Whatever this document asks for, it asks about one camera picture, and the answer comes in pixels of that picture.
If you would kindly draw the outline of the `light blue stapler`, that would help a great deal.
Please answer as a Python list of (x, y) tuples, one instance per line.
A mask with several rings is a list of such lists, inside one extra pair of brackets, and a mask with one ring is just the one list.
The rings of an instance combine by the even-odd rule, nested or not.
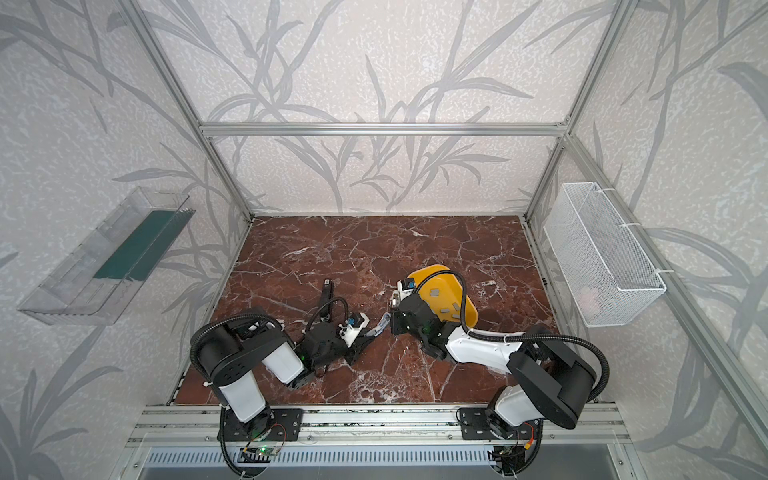
[(379, 323), (368, 333), (369, 336), (378, 337), (381, 335), (391, 322), (392, 315), (390, 312), (385, 312)]

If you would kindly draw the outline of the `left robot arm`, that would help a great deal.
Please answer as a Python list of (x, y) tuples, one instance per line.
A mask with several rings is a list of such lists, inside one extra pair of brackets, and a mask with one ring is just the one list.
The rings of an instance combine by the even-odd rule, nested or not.
[(334, 297), (318, 307), (295, 342), (276, 318), (251, 309), (195, 332), (190, 362), (222, 405), (223, 420), (253, 435), (274, 423), (255, 378), (257, 366), (299, 389), (338, 360), (354, 364), (380, 335), (369, 324), (367, 315), (351, 312), (345, 300)]

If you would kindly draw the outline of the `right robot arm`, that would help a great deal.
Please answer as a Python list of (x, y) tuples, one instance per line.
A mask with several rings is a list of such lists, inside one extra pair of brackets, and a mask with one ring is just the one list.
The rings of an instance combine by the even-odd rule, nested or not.
[(486, 430), (499, 439), (515, 437), (521, 427), (533, 433), (543, 420), (575, 428), (584, 406), (610, 378), (607, 357), (582, 338), (538, 327), (511, 335), (470, 333), (440, 320), (410, 293), (393, 294), (390, 325), (395, 335), (415, 337), (435, 359), (482, 365), (514, 378), (516, 384), (500, 388), (483, 412)]

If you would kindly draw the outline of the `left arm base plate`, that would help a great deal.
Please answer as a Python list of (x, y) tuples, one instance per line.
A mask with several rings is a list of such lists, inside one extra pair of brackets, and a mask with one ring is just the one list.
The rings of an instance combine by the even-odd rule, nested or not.
[(217, 439), (228, 442), (298, 440), (304, 411), (300, 408), (267, 407), (248, 422), (241, 422), (235, 413), (223, 409), (220, 415)]

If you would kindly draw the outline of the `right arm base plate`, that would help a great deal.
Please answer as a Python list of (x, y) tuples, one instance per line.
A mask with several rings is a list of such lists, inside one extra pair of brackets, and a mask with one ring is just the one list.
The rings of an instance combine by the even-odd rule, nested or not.
[(532, 442), (536, 429), (530, 422), (512, 426), (485, 407), (462, 407), (456, 412), (463, 440), (509, 440)]

